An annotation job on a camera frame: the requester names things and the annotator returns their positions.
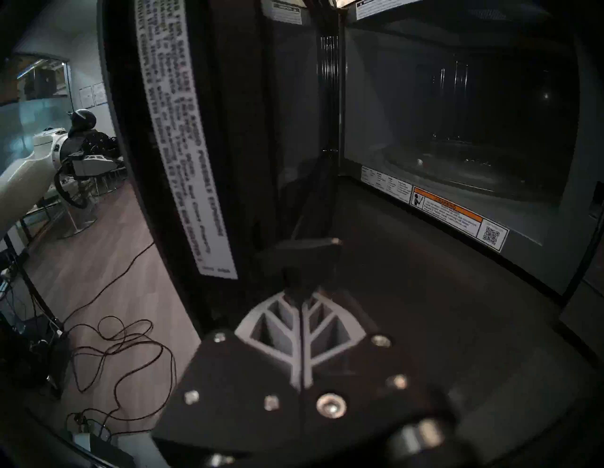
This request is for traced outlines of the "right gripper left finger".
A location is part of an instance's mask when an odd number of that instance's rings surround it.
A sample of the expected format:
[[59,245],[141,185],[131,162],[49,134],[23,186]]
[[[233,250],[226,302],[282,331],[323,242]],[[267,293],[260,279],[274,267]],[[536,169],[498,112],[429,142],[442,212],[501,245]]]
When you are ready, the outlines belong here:
[[303,433],[301,371],[285,317],[287,301],[249,315],[282,289],[281,264],[270,264],[280,240],[254,252],[250,276],[198,273],[188,247],[161,242],[158,252],[201,339],[153,428],[157,446],[281,446]]

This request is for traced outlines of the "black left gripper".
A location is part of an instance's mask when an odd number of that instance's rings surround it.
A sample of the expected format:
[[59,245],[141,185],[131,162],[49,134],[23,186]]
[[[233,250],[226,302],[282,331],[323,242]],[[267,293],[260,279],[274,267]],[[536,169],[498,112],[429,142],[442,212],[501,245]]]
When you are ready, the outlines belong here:
[[117,137],[104,133],[81,133],[68,137],[61,145],[60,158],[65,159],[78,152],[83,156],[71,161],[72,176],[102,176],[123,165]]

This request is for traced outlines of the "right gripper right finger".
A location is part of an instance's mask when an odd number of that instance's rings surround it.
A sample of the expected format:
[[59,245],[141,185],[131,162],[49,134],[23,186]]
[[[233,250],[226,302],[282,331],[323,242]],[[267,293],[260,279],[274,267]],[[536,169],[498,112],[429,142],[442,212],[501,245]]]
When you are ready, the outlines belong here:
[[333,237],[301,240],[301,434],[449,423],[446,396],[414,375],[393,334],[327,288],[342,250]]

